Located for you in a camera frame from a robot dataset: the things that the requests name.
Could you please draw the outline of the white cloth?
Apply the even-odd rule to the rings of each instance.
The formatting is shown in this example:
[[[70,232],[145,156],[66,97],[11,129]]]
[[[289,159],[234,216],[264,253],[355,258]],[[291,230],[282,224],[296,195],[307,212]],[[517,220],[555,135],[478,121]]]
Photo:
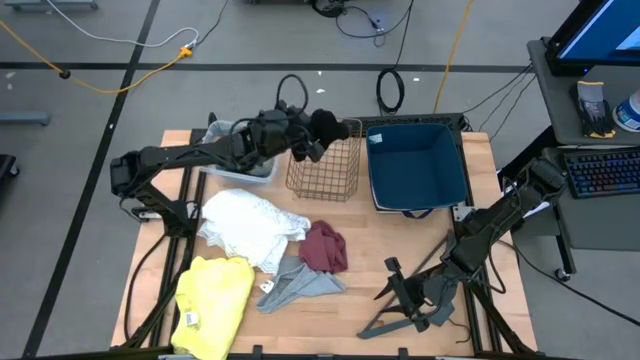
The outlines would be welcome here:
[[[290,242],[303,241],[311,221],[277,208],[244,189],[217,192],[202,208],[198,235],[229,257],[242,257],[267,274],[276,274]]]

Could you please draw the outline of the grey cloth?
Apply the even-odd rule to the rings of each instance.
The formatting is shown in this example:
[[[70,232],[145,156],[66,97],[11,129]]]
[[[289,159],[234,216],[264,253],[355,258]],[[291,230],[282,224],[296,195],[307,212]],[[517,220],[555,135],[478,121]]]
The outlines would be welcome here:
[[[276,275],[260,285],[260,313],[270,314],[302,297],[342,293],[346,285],[329,272],[316,271],[298,256],[284,256]]]

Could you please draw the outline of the grey furniture foot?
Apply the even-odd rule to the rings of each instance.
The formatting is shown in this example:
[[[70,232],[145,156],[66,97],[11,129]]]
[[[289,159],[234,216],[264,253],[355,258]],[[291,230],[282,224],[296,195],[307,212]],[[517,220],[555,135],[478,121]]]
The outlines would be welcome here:
[[[38,124],[48,126],[50,117],[44,112],[0,112],[0,124]]]
[[[96,0],[0,0],[0,3],[14,11],[22,11],[25,8],[51,8],[87,6],[97,10],[99,5]]]

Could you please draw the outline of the grey side desk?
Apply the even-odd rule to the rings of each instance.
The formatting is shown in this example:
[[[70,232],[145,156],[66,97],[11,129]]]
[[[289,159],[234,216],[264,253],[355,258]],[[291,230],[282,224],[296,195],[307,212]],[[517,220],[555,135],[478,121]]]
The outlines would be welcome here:
[[[594,66],[585,75],[555,77],[545,59],[546,47],[542,40],[527,43],[533,69],[547,107],[556,140],[564,145],[640,146],[640,133],[628,132],[615,126],[616,134],[610,139],[585,137],[569,89],[579,80],[604,82],[604,97],[614,108],[640,89],[640,67]]]

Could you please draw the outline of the light green cloth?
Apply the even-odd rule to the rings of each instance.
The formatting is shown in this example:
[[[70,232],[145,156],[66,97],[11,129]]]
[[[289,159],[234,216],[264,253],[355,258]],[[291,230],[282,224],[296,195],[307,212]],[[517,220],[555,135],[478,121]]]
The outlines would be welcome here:
[[[270,158],[262,163],[255,164],[250,169],[242,170],[241,174],[246,174],[254,177],[268,177],[273,172],[276,160],[276,157]]]

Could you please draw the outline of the grey keyboard cart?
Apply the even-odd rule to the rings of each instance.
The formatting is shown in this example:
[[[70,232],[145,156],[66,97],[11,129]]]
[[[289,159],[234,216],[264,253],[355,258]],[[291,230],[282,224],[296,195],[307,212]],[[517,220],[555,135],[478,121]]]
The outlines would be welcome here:
[[[546,148],[543,156],[567,172],[559,156],[594,149]],[[576,272],[573,249],[640,252],[640,193],[575,199],[568,190],[554,206],[560,233],[556,236],[562,266],[555,277],[563,282]]]

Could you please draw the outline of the black caster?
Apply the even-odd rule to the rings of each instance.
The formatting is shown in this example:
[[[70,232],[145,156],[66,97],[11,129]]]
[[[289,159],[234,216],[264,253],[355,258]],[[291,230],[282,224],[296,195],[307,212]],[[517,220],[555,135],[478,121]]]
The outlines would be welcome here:
[[[15,178],[20,174],[17,159],[13,155],[0,154],[0,182]]]

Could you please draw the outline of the clear plastic bin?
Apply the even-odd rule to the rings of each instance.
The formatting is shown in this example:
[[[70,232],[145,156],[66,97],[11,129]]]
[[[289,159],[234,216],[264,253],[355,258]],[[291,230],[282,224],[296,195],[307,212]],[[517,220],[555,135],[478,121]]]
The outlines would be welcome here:
[[[202,142],[203,143],[213,143],[216,140],[218,140],[219,138],[226,136],[229,133],[229,130],[232,126],[232,123],[230,121],[224,121],[224,120],[216,120],[213,121],[205,135],[202,138]],[[227,170],[221,166],[218,165],[210,165],[207,167],[204,167],[201,169],[202,172],[207,173],[208,175],[215,175],[215,176],[219,176],[222,177],[224,179],[230,180],[230,181],[235,181],[241,184],[245,184],[245,185],[263,185],[263,184],[269,184],[272,182],[273,178],[275,177],[276,173],[278,172],[278,167],[279,167],[279,162],[280,159],[278,157],[276,157],[277,160],[275,162],[275,167],[273,169],[273,172],[268,176],[268,177],[254,177],[254,176],[249,176],[246,174],[241,174],[238,172],[233,172],[231,170]]]

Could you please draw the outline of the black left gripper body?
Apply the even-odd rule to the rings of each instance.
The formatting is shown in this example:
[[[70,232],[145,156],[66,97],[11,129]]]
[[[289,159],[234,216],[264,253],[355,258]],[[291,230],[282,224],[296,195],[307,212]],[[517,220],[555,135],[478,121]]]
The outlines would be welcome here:
[[[273,115],[282,115],[288,119],[289,125],[287,128],[287,138],[289,141],[289,147],[286,149],[275,149],[275,150],[267,150],[258,144],[258,131],[259,131],[259,123],[258,118],[263,116],[264,114],[273,114]],[[244,164],[245,165],[255,165],[264,162],[270,158],[274,158],[277,155],[280,155],[287,150],[290,150],[293,154],[293,145],[295,142],[300,140],[310,140],[311,142],[315,142],[315,137],[312,135],[310,123],[304,122],[298,115],[295,115],[293,118],[288,117],[281,110],[268,110],[262,111],[258,116],[252,118],[248,122],[248,133],[244,135],[245,141],[245,155],[244,155]]]

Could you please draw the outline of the grey yellow work gloves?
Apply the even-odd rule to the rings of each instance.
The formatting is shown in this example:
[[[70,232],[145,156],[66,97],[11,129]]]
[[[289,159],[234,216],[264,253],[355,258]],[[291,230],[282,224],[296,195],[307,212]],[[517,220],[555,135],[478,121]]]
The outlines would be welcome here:
[[[585,137],[610,139],[616,134],[603,82],[578,81],[569,90]]]

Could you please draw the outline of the white blue tub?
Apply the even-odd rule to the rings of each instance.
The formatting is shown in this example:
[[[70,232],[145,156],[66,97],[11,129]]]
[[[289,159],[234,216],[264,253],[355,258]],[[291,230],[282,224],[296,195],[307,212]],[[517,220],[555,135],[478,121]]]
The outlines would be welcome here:
[[[640,133],[640,89],[614,108],[613,119],[620,128]]]

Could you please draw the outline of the yellow cloth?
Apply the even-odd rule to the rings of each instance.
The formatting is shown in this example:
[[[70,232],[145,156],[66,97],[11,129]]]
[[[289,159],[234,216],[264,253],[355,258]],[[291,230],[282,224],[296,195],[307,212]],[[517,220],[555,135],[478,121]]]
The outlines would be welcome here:
[[[194,258],[175,292],[180,317],[171,336],[174,352],[226,360],[254,281],[255,272],[244,258]]]

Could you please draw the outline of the black computer monitor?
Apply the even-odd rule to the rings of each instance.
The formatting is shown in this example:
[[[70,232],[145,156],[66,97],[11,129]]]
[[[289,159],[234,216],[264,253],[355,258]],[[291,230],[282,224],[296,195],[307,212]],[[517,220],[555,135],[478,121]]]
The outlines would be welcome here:
[[[640,67],[640,0],[579,0],[545,47],[555,76],[596,65]]]

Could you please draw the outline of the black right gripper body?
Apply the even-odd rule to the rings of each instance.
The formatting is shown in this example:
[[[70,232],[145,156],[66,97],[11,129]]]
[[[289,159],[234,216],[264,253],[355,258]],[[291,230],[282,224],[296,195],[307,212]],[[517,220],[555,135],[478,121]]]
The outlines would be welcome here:
[[[424,332],[430,326],[429,319],[436,315],[447,302],[451,301],[449,293],[455,290],[456,276],[446,264],[440,263],[416,275],[405,277],[396,257],[387,258],[385,266],[391,272],[389,279],[404,280],[407,299],[399,300],[397,304],[419,304],[420,314],[407,318],[418,332]]]

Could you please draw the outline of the white paper sheet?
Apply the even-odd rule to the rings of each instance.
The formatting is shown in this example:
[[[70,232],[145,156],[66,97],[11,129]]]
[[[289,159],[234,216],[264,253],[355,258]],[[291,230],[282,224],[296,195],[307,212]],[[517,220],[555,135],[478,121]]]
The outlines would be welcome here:
[[[501,180],[501,186],[502,186],[501,195],[503,197],[505,197],[507,193],[509,193],[512,190],[516,190],[517,189],[518,183],[516,181],[511,180],[508,177],[504,177]],[[534,207],[531,210],[529,210],[523,216],[523,219],[527,219],[527,218],[529,218],[529,217],[531,217],[531,216],[533,216],[533,215],[535,215],[535,214],[537,214],[537,213],[539,213],[539,212],[541,212],[541,211],[543,211],[543,210],[545,210],[545,209],[547,209],[549,207],[550,207],[550,203],[546,202],[546,201],[543,201],[539,205],[537,205],[536,207]]]

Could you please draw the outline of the maroon cloth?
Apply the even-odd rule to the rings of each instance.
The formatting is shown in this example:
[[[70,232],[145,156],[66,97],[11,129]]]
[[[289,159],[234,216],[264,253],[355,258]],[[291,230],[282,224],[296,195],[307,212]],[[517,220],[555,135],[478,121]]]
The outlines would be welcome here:
[[[345,239],[325,221],[312,223],[298,256],[315,271],[335,274],[348,269]]]

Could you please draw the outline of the backlit black keyboard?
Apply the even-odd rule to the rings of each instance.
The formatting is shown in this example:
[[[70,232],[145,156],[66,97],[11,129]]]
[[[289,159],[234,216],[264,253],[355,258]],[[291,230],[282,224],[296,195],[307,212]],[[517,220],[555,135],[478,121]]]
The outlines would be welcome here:
[[[640,193],[640,147],[559,156],[575,199]]]

